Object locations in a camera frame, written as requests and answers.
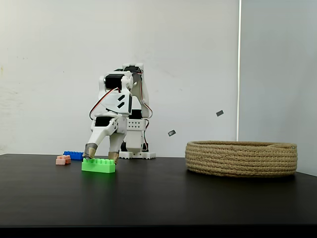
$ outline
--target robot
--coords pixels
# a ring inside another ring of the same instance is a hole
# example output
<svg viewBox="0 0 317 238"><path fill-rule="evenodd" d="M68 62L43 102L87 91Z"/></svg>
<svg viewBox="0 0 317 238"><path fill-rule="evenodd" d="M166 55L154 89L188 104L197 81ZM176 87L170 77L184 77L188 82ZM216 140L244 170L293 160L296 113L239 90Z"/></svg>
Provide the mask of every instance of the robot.
<svg viewBox="0 0 317 238"><path fill-rule="evenodd" d="M156 154L149 152L145 138L153 111L149 107L143 64L124 64L122 68L101 76L98 99L89 113L92 135L83 157L94 158L99 144L109 136L108 158L115 164L119 157L154 159ZM96 113L100 105L103 111Z"/></svg>

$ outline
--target red wire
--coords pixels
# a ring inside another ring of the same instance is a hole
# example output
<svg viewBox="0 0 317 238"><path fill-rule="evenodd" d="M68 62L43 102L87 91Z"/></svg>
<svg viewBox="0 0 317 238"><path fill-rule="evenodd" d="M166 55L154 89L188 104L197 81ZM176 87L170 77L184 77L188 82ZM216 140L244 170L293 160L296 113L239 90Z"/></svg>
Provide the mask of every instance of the red wire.
<svg viewBox="0 0 317 238"><path fill-rule="evenodd" d="M94 107L90 110L89 112L89 117L90 119L92 120L92 117L91 117L91 113L94 111L94 109L96 109L96 107L101 103L101 101L106 97L108 96L110 93L112 93L114 90L118 89L119 93L120 93L120 89L119 88L113 88L111 89L109 92L107 92L106 94L104 94L100 99L99 101L94 105Z"/></svg>
<svg viewBox="0 0 317 238"><path fill-rule="evenodd" d="M148 150L147 140L146 140L146 138L145 138L145 131L144 131L144 141L145 141L145 146L147 147L146 150Z"/></svg>
<svg viewBox="0 0 317 238"><path fill-rule="evenodd" d="M148 122L148 124L145 127L145 130L146 130L148 128L149 124L150 124L150 121L148 119L145 119L145 120Z"/></svg>

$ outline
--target small dark object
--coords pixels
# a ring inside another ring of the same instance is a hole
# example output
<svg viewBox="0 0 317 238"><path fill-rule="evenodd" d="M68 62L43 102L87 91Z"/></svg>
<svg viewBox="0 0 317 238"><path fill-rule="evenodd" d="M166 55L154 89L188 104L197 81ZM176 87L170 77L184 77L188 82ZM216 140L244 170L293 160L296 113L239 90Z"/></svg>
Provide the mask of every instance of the small dark object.
<svg viewBox="0 0 317 238"><path fill-rule="evenodd" d="M117 107L121 108L121 107L123 107L123 105L124 105L124 102L120 103Z"/></svg>
<svg viewBox="0 0 317 238"><path fill-rule="evenodd" d="M171 130L171 131L168 133L169 136L172 136L172 135L174 135L174 134L176 134L176 131L175 131L175 130Z"/></svg>
<svg viewBox="0 0 317 238"><path fill-rule="evenodd" d="M129 119L142 119L142 111L139 109L132 109Z"/></svg>
<svg viewBox="0 0 317 238"><path fill-rule="evenodd" d="M129 113L131 113L132 110L132 96L129 96Z"/></svg>
<svg viewBox="0 0 317 238"><path fill-rule="evenodd" d="M134 66L134 65L130 65L130 66L124 68L123 71L130 71L131 73L141 73L142 72L139 67Z"/></svg>
<svg viewBox="0 0 317 238"><path fill-rule="evenodd" d="M221 115L223 114L223 110L217 112L216 114L217 114L217 117L218 117L218 116L221 116Z"/></svg>
<svg viewBox="0 0 317 238"><path fill-rule="evenodd" d="M121 144L121 151L123 151L123 152L127 152L128 150L127 150L127 147L126 147L126 142L122 142L122 144Z"/></svg>
<svg viewBox="0 0 317 238"><path fill-rule="evenodd" d="M149 144L148 143L147 144L143 143L142 151L143 152L148 152L149 151Z"/></svg>
<svg viewBox="0 0 317 238"><path fill-rule="evenodd" d="M125 95L122 95L121 97L118 98L118 101L121 101L122 99L124 99Z"/></svg>
<svg viewBox="0 0 317 238"><path fill-rule="evenodd" d="M97 117L95 126L108 126L112 117Z"/></svg>
<svg viewBox="0 0 317 238"><path fill-rule="evenodd" d="M122 90L121 79L124 74L108 74L105 77L105 86L106 89L118 88Z"/></svg>

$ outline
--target green lego brick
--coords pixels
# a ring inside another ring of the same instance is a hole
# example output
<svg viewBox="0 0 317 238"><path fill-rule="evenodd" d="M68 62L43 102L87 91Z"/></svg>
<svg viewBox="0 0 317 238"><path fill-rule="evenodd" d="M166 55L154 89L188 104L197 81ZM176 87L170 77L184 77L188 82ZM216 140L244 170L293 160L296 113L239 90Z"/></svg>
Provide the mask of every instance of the green lego brick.
<svg viewBox="0 0 317 238"><path fill-rule="evenodd" d="M81 170L98 173L114 173L115 164L114 160L108 159L84 159L81 163Z"/></svg>

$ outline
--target woven basket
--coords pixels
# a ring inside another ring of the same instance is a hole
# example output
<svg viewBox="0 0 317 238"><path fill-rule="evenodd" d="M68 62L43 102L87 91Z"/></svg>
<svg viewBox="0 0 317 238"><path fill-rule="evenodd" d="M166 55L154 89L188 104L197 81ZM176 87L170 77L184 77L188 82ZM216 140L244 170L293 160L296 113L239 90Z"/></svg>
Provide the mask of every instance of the woven basket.
<svg viewBox="0 0 317 238"><path fill-rule="evenodd" d="M230 177L281 177L297 168L297 145L241 141L192 141L185 152L189 170Z"/></svg>

